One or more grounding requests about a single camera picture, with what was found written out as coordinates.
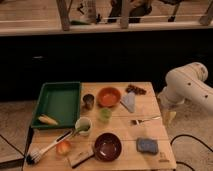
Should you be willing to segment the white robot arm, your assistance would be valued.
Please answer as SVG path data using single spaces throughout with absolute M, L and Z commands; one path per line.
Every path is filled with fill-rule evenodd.
M 207 67 L 200 62 L 192 62 L 170 70 L 166 76 L 166 86 L 157 95 L 162 106 L 162 120 L 168 126 L 176 112 L 174 109 L 190 100 L 213 114 L 213 88 L 205 84 Z

